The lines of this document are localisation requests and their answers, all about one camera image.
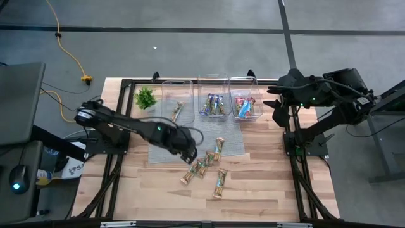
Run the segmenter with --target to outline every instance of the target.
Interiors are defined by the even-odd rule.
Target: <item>concrete floor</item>
[[[62,25],[140,28],[283,29],[277,0],[51,0]],[[405,30],[402,0],[284,0],[294,30]],[[54,25],[45,0],[13,0],[0,12],[0,23]],[[221,33],[104,33],[63,32],[62,42],[94,77],[90,90],[74,95],[60,92],[65,105],[101,93],[105,77],[196,76],[227,72],[244,75],[252,68],[260,78],[277,79],[290,68],[283,34]],[[380,94],[404,80],[405,37],[389,35],[292,35],[298,69],[321,74],[357,68],[366,85]],[[76,63],[59,50],[54,32],[0,32],[0,61],[8,64],[43,61],[44,81],[83,91]],[[326,108],[317,109],[321,115]],[[74,113],[66,111],[73,118]],[[40,99],[35,123],[58,136],[80,127],[62,121],[59,106]],[[369,134],[366,123],[351,127]],[[339,126],[328,142],[333,186],[341,217],[348,221],[405,226],[405,180],[369,185],[383,174],[372,138],[353,138]],[[41,196],[40,207],[53,212],[42,219],[62,219],[76,186]]]

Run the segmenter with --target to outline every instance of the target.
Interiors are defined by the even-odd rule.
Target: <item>plastic container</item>
[[[191,124],[194,121],[194,88],[190,80],[169,80],[162,83],[161,116],[172,119],[179,102],[184,105],[175,122],[178,125]]]
[[[256,121],[263,114],[262,98],[259,90],[258,81],[255,77],[231,77],[229,78],[229,93],[231,97],[232,114],[235,117],[235,121]],[[253,98],[255,103],[253,104],[252,113],[249,116],[240,116],[236,110],[236,98]]]
[[[216,84],[210,84],[207,81],[217,81]],[[208,94],[222,96],[224,114],[220,114],[218,109],[215,113],[204,111]],[[229,78],[225,73],[208,74],[198,76],[198,114],[205,122],[226,121],[232,112],[229,93]]]

